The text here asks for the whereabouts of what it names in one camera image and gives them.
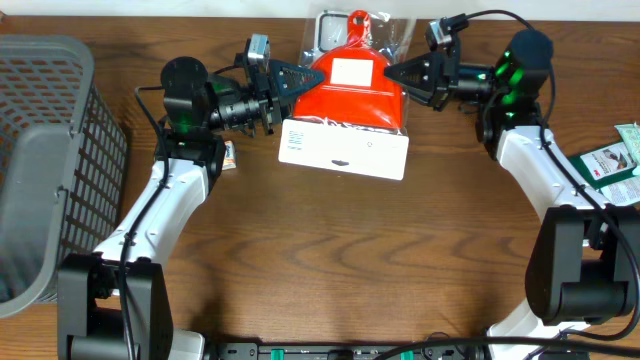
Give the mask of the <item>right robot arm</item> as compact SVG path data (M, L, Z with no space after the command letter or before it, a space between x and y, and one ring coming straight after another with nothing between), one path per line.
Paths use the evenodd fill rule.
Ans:
M555 142L539 92L555 82L551 40L517 32L496 64L460 59L460 27L450 19L426 32L426 54L386 68L385 76L435 110L453 98L476 104L476 135L519 184L541 227L525 274L525 299L477 339L429 339L426 356L463 359L586 359L623 355L624 331L595 327L627 317L639 322L639 214L608 201Z

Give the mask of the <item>red dustpan brush package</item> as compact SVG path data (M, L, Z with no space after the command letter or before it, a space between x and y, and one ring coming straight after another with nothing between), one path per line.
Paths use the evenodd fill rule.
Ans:
M300 63L325 80L300 96L285 120L282 163L400 181L409 136L408 96L384 76L406 57L416 21L382 11L351 10L348 37L313 62L315 19L307 27Z

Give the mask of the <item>pale green wipes packet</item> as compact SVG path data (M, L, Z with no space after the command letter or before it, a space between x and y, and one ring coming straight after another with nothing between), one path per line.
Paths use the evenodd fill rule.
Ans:
M615 125L615 129L620 134L625 146L636 163L632 174L636 177L640 176L640 131L637 123Z

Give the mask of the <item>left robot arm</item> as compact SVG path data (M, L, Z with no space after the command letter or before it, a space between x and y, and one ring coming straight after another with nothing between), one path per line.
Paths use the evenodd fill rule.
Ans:
M210 72L183 56L161 71L166 114L150 178L116 229L87 255L71 254L57 275L57 355L61 359L204 359L198 332L178 329L164 278L166 263L194 211L209 197L227 152L225 130L271 133L293 103L324 81L321 71L239 53Z

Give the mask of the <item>orange snack box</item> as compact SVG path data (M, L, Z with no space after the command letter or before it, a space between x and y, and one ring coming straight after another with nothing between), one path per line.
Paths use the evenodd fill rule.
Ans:
M237 167L237 156L235 145L231 140L225 142L225 154L223 158L222 170L231 170Z

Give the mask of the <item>green grip gloves package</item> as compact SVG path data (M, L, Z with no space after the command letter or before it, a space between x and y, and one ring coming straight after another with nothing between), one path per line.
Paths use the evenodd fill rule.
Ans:
M637 163L622 141L576 154L569 161L612 204L639 204L639 177L633 174Z

